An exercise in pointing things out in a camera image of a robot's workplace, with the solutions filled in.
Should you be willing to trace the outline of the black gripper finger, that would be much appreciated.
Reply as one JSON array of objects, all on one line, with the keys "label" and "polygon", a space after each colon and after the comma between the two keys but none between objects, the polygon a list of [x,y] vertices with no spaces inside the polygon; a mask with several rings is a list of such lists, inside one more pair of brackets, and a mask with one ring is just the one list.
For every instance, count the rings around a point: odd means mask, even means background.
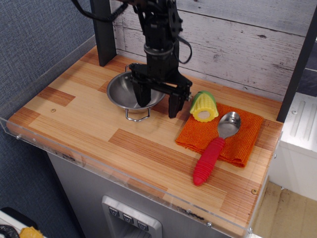
[{"label": "black gripper finger", "polygon": [[140,107],[145,107],[151,101],[151,88],[146,84],[133,82],[133,90]]},{"label": "black gripper finger", "polygon": [[169,95],[168,116],[170,119],[175,118],[179,111],[182,110],[186,97],[184,95],[171,94]]}]

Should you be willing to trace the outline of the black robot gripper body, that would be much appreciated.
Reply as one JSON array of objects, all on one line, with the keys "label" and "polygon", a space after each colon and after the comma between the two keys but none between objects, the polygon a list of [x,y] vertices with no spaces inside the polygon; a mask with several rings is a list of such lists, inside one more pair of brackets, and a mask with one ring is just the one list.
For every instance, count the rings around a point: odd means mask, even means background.
[{"label": "black robot gripper body", "polygon": [[132,63],[132,82],[146,84],[149,88],[165,94],[184,95],[186,101],[191,99],[192,82],[180,74],[179,49],[156,50],[145,48],[147,63]]}]

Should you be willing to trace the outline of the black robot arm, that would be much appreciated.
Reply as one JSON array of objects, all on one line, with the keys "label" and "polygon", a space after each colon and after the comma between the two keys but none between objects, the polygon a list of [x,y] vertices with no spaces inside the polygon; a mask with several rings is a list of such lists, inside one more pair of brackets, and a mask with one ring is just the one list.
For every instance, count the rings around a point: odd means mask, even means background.
[{"label": "black robot arm", "polygon": [[147,63],[132,63],[131,82],[137,103],[144,107],[151,100],[151,91],[169,95],[169,117],[175,118],[184,102],[190,100],[192,82],[179,72],[179,44],[189,43],[180,37],[182,19],[174,0],[127,0],[138,15]]}]

